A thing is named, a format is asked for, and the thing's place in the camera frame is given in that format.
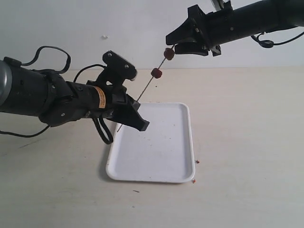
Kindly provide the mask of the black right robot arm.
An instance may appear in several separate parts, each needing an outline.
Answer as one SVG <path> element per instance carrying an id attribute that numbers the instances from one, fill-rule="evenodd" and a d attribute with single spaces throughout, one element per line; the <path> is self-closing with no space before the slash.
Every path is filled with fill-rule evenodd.
<path id="1" fill-rule="evenodd" d="M 261 0 L 233 9 L 230 1 L 214 0 L 215 12 L 204 13 L 198 5 L 187 9 L 187 19 L 166 36 L 177 55 L 221 55 L 220 46 L 251 37 L 264 48 L 276 44 L 260 40 L 259 35 L 304 25 L 302 0 Z"/>

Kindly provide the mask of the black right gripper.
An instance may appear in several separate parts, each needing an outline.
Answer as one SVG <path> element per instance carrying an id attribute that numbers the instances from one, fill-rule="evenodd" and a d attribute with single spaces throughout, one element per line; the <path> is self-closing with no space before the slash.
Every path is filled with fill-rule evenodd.
<path id="1" fill-rule="evenodd" d="M 166 38 L 166 45 L 175 45 L 176 55 L 208 56 L 221 55 L 220 45 L 215 45 L 211 39 L 210 22 L 226 13 L 227 9 L 204 13 L 198 5 L 187 9 L 188 18 Z"/>

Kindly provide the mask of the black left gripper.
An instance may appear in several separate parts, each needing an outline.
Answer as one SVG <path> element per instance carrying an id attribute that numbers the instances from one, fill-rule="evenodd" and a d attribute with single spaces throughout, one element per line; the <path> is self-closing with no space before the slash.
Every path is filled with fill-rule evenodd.
<path id="1" fill-rule="evenodd" d="M 127 94 L 125 80 L 104 68 L 95 81 L 78 84 L 78 108 L 81 118 L 101 118 L 143 132 L 150 122 L 138 112 L 140 104 Z"/>

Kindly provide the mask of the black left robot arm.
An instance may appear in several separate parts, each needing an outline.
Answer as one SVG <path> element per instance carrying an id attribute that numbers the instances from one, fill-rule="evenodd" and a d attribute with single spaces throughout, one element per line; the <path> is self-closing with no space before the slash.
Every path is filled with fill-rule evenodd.
<path id="1" fill-rule="evenodd" d="M 107 119 L 145 131 L 149 122 L 138 113 L 140 104 L 123 83 L 134 80 L 134 65 L 114 52 L 103 55 L 104 70 L 86 84 L 66 81 L 54 70 L 29 70 L 17 60 L 0 62 L 0 110 L 35 116 L 51 127 L 82 118 Z"/>

